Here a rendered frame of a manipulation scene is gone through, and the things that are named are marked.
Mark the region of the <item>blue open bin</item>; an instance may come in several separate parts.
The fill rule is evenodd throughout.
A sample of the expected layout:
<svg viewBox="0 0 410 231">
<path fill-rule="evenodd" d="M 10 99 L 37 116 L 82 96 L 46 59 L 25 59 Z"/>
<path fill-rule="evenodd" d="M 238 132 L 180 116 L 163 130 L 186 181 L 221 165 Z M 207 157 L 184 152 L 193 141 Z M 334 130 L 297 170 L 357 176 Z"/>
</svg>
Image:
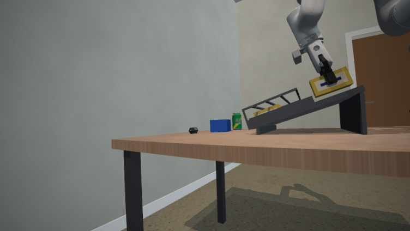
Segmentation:
<svg viewBox="0 0 410 231">
<path fill-rule="evenodd" d="M 210 120 L 210 132 L 229 132 L 231 131 L 231 120 Z"/>
</svg>

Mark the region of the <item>green and yellow drink can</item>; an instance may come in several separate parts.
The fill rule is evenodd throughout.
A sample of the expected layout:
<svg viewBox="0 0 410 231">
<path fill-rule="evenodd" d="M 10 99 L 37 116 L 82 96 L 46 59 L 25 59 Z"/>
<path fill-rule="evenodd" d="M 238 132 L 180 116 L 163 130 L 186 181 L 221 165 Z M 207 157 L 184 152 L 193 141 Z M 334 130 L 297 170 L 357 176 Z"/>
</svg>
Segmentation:
<svg viewBox="0 0 410 231">
<path fill-rule="evenodd" d="M 242 129 L 242 116 L 240 113 L 233 113 L 232 115 L 232 126 L 233 130 Z"/>
</svg>

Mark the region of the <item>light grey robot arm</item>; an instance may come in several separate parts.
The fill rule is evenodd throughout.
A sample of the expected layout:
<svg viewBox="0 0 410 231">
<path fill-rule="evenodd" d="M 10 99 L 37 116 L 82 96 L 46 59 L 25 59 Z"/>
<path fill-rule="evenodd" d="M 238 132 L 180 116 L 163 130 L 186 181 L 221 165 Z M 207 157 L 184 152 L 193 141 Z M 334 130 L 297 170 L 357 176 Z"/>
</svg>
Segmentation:
<svg viewBox="0 0 410 231">
<path fill-rule="evenodd" d="M 398 37 L 410 32 L 410 0 L 373 0 L 377 20 L 383 33 Z M 323 40 L 317 22 L 324 10 L 325 0 L 297 0 L 300 7 L 292 10 L 287 22 L 300 47 L 292 52 L 295 64 L 302 62 L 303 50 L 317 40 Z"/>
</svg>

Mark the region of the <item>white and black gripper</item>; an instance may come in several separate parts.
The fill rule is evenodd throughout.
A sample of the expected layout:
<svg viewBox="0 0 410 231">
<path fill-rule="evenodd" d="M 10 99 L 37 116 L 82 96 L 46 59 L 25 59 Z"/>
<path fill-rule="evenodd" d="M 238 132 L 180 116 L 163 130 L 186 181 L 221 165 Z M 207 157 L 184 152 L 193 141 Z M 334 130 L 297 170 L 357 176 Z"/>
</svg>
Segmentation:
<svg viewBox="0 0 410 231">
<path fill-rule="evenodd" d="M 323 40 L 312 42 L 304 48 L 303 52 L 308 53 L 316 72 L 320 76 L 324 76 L 327 85 L 337 82 L 337 78 L 331 69 L 333 61 L 323 45 Z"/>
</svg>

